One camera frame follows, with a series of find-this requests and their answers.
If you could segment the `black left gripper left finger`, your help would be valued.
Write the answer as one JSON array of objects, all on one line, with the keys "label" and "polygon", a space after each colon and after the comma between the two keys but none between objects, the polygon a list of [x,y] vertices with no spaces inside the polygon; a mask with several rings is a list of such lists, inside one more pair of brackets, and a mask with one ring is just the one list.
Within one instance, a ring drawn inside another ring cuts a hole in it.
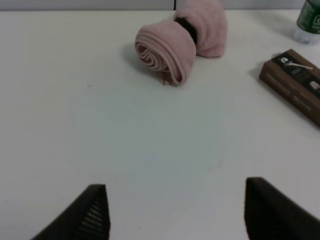
[{"label": "black left gripper left finger", "polygon": [[35,240],[108,240],[111,220],[104,184],[89,185]]}]

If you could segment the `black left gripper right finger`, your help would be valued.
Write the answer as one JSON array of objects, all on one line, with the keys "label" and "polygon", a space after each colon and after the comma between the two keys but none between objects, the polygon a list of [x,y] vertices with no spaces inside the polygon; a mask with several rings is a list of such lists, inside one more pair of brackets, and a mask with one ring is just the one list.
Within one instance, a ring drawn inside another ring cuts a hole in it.
[{"label": "black left gripper right finger", "polygon": [[250,240],[320,238],[320,220],[262,177],[246,179],[244,221]]}]

